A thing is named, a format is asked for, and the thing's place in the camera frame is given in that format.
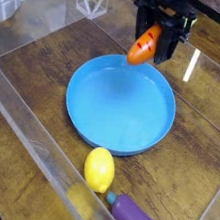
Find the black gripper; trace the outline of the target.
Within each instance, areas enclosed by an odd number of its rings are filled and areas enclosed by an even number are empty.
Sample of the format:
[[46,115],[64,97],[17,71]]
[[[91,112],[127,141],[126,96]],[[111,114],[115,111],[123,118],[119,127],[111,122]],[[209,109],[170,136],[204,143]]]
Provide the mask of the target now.
[[190,29],[197,20],[190,0],[134,0],[138,8],[135,38],[139,38],[155,23],[174,23],[175,27],[161,26],[154,64],[160,65],[172,58],[178,41],[186,42]]

